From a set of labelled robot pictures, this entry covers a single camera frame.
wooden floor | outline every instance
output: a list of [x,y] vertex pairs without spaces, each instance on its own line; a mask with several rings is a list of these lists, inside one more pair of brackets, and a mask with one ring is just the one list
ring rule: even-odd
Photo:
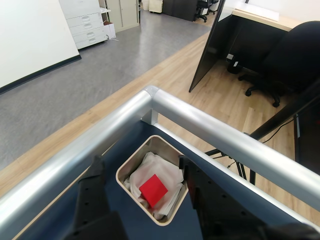
[[[272,99],[259,92],[253,92],[252,96],[246,97],[244,92],[249,87],[249,84],[238,81],[237,75],[228,73],[223,62],[216,64],[195,89],[191,93],[188,92],[208,35],[209,33],[203,35],[136,78],[0,171],[0,195],[3,195],[77,136],[147,85],[158,86],[239,131],[251,133],[263,124],[279,111],[284,104],[281,103],[279,108],[274,108],[271,105]],[[201,151],[208,151],[213,148],[163,116],[160,116],[159,123]],[[284,126],[267,145],[293,159],[293,123]],[[227,157],[217,160],[224,166],[228,166],[233,162]],[[235,164],[230,169],[235,173],[237,172]],[[300,215],[320,225],[318,211],[283,189],[259,175],[256,178],[256,185]]]

red cube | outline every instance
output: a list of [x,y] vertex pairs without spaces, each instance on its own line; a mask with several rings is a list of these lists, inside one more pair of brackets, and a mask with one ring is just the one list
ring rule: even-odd
[[152,208],[168,192],[165,185],[155,174],[150,177],[141,187],[139,187],[139,190]]

white tissue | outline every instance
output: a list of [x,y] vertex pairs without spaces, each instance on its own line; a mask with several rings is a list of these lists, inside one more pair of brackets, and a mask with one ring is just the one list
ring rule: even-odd
[[160,220],[163,216],[168,215],[176,202],[184,180],[181,169],[159,155],[148,152],[144,156],[141,165],[123,184],[145,208],[148,208],[148,202],[140,197],[141,191],[139,188],[154,174],[168,190],[163,198],[152,209],[149,209],[155,219]]

black office chair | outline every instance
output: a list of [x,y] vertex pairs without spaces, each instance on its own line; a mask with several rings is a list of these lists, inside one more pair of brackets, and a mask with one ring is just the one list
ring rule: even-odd
[[199,0],[196,4],[197,13],[194,15],[194,21],[198,18],[201,18],[206,23],[207,17],[201,14],[202,10],[210,8],[212,4],[216,4],[217,2],[219,1],[218,0],[207,0],[207,1]]
[[302,92],[320,74],[320,21],[305,22],[289,31],[263,60],[259,73],[239,77],[253,84],[246,96],[254,90],[267,92],[276,108],[280,96]]

gray carpet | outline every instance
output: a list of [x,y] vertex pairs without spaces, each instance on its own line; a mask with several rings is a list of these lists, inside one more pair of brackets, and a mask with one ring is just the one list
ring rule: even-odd
[[0,95],[0,170],[210,30],[141,12],[141,26],[117,33],[119,41],[82,49],[81,60]]

